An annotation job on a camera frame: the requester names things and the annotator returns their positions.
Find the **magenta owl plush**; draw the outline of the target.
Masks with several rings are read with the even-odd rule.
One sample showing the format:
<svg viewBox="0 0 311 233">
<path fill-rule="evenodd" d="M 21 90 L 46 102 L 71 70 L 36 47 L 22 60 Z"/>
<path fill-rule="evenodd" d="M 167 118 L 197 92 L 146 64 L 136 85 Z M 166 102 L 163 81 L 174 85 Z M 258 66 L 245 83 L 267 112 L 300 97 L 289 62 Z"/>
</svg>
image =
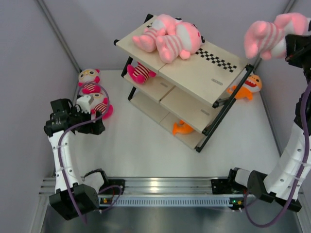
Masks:
<svg viewBox="0 0 311 233">
<path fill-rule="evenodd" d="M 94 101 L 92 102 L 91 108 L 91 115 L 96 117 L 96 111 L 100 111 L 104 113 L 107 109 L 107 97 L 104 96 L 103 93 L 91 93 L 90 94 Z M 108 119 L 113 114 L 113 105 L 110 104 L 106 114 L 102 117 L 103 120 Z"/>
<path fill-rule="evenodd" d="M 85 84 L 82 88 L 83 94 L 92 94 L 92 93 L 99 93 L 101 88 L 95 84 L 91 83 L 99 83 L 100 82 L 100 70 L 99 69 L 85 69 L 80 72 L 78 76 L 78 86 L 81 87 Z"/>
</svg>

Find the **pink striped plush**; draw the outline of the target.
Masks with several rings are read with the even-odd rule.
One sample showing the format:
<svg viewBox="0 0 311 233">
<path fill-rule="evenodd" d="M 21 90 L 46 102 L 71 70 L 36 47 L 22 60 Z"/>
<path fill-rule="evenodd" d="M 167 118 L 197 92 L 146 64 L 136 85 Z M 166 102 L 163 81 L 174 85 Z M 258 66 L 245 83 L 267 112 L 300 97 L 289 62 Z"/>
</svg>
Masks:
<svg viewBox="0 0 311 233">
<path fill-rule="evenodd" d="M 158 36 L 155 41 L 161 61 L 167 64 L 177 57 L 189 59 L 206 41 L 196 25 L 189 22 L 179 23 L 174 32 L 175 34 Z"/>
<path fill-rule="evenodd" d="M 311 18 L 301 13 L 276 16 L 274 22 L 256 21 L 244 35 L 244 51 L 248 59 L 257 55 L 263 60 L 283 58 L 287 35 L 307 35 L 311 31 Z"/>
<path fill-rule="evenodd" d="M 153 52 L 156 49 L 156 38 L 167 34 L 175 34 L 176 26 L 183 22 L 180 17 L 172 17 L 167 14 L 157 16 L 149 28 L 145 28 L 141 35 L 132 37 L 133 43 L 145 52 Z"/>
</svg>

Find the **orange shark plush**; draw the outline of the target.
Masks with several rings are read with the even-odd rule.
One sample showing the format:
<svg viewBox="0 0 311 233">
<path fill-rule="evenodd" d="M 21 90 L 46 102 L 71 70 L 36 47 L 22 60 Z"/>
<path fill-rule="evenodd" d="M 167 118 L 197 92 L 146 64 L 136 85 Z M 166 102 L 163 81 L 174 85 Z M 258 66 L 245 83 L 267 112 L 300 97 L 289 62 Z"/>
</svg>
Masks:
<svg viewBox="0 0 311 233">
<path fill-rule="evenodd" d="M 259 92 L 262 89 L 262 81 L 261 78 L 256 75 L 252 74 L 249 75 L 248 78 L 245 80 L 239 91 L 235 95 L 235 99 L 247 99 L 252 100 L 253 94 Z"/>
</svg>

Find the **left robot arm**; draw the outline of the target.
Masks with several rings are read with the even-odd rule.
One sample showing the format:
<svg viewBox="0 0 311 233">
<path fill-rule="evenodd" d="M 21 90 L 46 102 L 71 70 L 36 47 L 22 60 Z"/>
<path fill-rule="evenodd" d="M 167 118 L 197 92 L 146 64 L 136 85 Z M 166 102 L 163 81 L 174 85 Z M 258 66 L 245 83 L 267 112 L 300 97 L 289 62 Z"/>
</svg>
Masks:
<svg viewBox="0 0 311 233">
<path fill-rule="evenodd" d="M 44 132 L 52 147 L 55 163 L 55 193 L 49 197 L 51 207 L 65 220 L 71 220 L 99 208 L 98 193 L 110 188 L 106 173 L 101 169 L 81 176 L 70 149 L 75 133 L 100 135 L 105 131 L 101 112 L 91 118 L 91 95 L 79 96 L 76 104 L 69 99 L 51 101 L 52 113 Z"/>
</svg>

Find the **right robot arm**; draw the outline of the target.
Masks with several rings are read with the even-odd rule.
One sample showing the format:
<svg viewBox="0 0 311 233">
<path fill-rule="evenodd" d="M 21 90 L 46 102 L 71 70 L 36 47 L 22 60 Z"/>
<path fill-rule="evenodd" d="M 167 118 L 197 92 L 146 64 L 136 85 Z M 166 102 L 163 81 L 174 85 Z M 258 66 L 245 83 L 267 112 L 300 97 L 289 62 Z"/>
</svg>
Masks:
<svg viewBox="0 0 311 233">
<path fill-rule="evenodd" d="M 276 201 L 285 209 L 299 212 L 298 193 L 311 170 L 311 37 L 289 34 L 286 41 L 286 62 L 303 69 L 307 87 L 295 107 L 291 135 L 276 166 L 269 174 L 241 168 L 230 170 L 227 188 L 237 193 L 245 188 L 257 199 Z"/>
</svg>

